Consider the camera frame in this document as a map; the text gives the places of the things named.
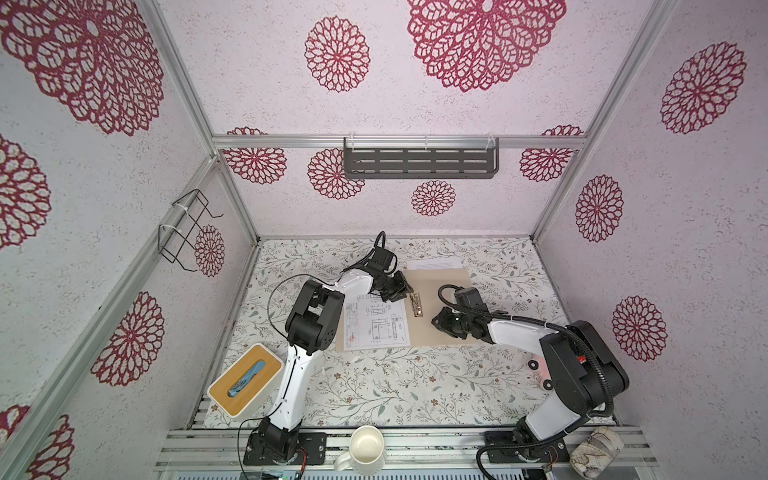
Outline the white technical drawing sheet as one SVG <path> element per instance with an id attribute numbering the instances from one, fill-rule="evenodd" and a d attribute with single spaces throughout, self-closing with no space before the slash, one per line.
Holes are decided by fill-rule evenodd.
<path id="1" fill-rule="evenodd" d="M 405 301 L 384 302 L 378 295 L 347 297 L 341 335 L 342 351 L 409 347 Z"/>

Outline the beige manila folder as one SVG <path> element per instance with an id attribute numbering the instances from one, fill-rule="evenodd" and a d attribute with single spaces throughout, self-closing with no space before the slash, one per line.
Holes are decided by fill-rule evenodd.
<path id="1" fill-rule="evenodd" d="M 439 332 L 432 326 L 431 320 L 440 312 L 444 304 L 438 299 L 437 290 L 444 284 L 453 284 L 460 287 L 472 285 L 469 272 L 462 269 L 448 270 L 406 270 L 405 278 L 413 288 L 413 292 L 405 299 L 408 317 L 408 328 L 411 345 L 409 347 L 433 347 L 458 345 L 461 341 L 447 334 Z M 335 349 L 341 339 L 343 326 L 343 314 L 339 324 L 339 331 L 335 339 Z"/>

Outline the white printed text sheet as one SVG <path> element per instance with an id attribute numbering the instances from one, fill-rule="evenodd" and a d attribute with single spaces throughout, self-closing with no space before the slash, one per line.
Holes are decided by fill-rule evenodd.
<path id="1" fill-rule="evenodd" d="M 408 270 L 448 270 L 462 269 L 463 261 L 459 257 L 440 257 L 431 259 L 409 260 L 405 265 Z"/>

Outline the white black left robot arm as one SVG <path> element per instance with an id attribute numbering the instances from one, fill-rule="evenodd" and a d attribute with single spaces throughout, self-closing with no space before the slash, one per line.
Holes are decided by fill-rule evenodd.
<path id="1" fill-rule="evenodd" d="M 397 256 L 384 247 L 342 270 L 339 278 L 325 282 L 311 276 L 302 286 L 286 322 L 289 344 L 287 373 L 270 408 L 268 420 L 281 431 L 299 428 L 304 414 L 310 374 L 322 352 L 334 342 L 346 304 L 359 299 L 376 300 L 382 310 L 412 292 L 397 269 Z"/>

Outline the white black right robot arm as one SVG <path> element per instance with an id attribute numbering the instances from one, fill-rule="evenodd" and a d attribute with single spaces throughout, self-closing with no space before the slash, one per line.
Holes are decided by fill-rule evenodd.
<path id="1" fill-rule="evenodd" d="M 547 445 L 593 418 L 612 416 L 615 397 L 630 386 L 623 366 L 587 321 L 562 326 L 491 311 L 474 287 L 445 284 L 438 288 L 437 296 L 444 307 L 432 325 L 440 332 L 524 350 L 537 356 L 546 368 L 552 392 L 518 422 L 514 445 Z"/>

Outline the pink pig plush toy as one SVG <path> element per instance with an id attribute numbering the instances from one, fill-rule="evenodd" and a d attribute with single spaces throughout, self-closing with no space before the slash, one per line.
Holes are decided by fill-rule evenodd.
<path id="1" fill-rule="evenodd" d="M 550 377 L 550 372 L 545 362 L 545 359 L 542 356 L 533 356 L 527 362 L 527 366 L 535 375 L 538 381 L 538 385 L 541 388 L 543 388 L 545 391 L 553 390 L 554 386 L 553 386 L 552 379 Z"/>

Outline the white wooden-top tissue box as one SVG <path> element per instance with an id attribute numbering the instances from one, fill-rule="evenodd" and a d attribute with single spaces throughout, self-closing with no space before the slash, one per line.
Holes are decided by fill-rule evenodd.
<path id="1" fill-rule="evenodd" d="M 252 418 L 279 386 L 284 362 L 256 343 L 229 366 L 207 389 L 207 394 L 235 421 Z"/>

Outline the white ceramic mug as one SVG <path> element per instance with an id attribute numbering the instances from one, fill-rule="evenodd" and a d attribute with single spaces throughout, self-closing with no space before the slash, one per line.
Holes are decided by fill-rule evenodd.
<path id="1" fill-rule="evenodd" d="M 350 437 L 347 451 L 334 461 L 336 472 L 352 469 L 358 475 L 377 475 L 385 465 L 386 445 L 382 432 L 374 426 L 361 426 Z"/>

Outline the marbled patterned cup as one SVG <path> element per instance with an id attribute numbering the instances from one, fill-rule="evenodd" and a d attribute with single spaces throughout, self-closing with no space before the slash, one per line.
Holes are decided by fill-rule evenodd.
<path id="1" fill-rule="evenodd" d="M 582 479 L 597 479 L 624 447 L 617 431 L 600 426 L 570 454 L 570 465 Z"/>

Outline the grey slotted wall shelf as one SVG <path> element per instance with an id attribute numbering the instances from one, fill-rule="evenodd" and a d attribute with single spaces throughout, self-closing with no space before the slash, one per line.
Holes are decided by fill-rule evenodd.
<path id="1" fill-rule="evenodd" d="M 342 166 L 355 180 L 485 180 L 499 170 L 498 139 L 480 146 L 406 148 L 400 145 L 358 146 L 344 138 Z"/>

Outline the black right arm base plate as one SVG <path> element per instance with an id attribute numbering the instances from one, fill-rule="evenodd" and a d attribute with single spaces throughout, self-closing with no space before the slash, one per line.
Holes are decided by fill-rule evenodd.
<path id="1" fill-rule="evenodd" d="M 483 434 L 486 454 L 491 464 L 567 463 L 570 454 L 563 436 L 551 440 L 552 434 L 539 438 L 527 425 L 528 417 L 514 428 L 487 431 Z"/>

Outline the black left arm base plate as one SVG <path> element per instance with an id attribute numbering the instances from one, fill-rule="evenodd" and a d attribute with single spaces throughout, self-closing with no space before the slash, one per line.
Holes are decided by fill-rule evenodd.
<path id="1" fill-rule="evenodd" d="M 249 434 L 245 447 L 245 466 L 316 466 L 325 462 L 328 435 L 324 432 L 278 428 L 262 419 Z"/>

